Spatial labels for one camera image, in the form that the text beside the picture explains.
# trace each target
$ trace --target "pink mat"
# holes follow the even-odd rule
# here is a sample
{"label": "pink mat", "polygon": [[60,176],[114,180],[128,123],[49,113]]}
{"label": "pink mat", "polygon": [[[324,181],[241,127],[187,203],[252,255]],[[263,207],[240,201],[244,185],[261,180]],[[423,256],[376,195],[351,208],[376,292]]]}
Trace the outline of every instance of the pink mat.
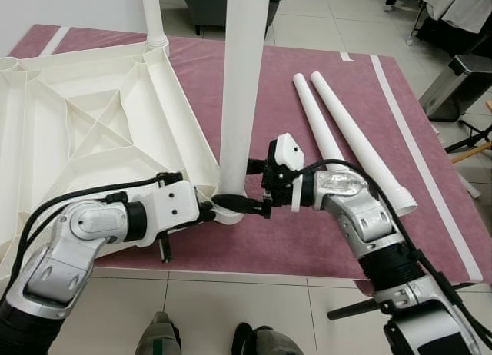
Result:
{"label": "pink mat", "polygon": [[[53,26],[36,25],[19,42],[13,56],[36,56],[52,36]],[[72,28],[55,53],[144,41],[145,36]],[[410,190],[418,209],[402,218],[410,236],[436,268],[450,280],[469,276],[388,107],[369,55],[351,54],[342,61],[337,52],[265,46],[250,156],[264,158],[270,140],[290,132],[306,154],[306,164],[320,155],[292,84],[295,73],[307,77],[320,71],[387,162],[399,182]],[[188,96],[212,150],[218,156],[224,43],[193,38],[171,38],[171,63]],[[393,58],[381,64],[435,181],[463,234],[484,281],[492,283],[490,236],[461,186],[453,165]],[[356,162],[336,125],[324,113],[344,156]],[[261,196],[260,178],[249,177],[246,191]],[[275,209],[267,221],[247,215],[235,226],[204,224],[170,236],[175,261],[163,265],[157,245],[131,248],[98,260],[100,267],[202,270],[290,274],[361,279],[364,275],[338,230],[324,212],[304,209],[292,214]]]}

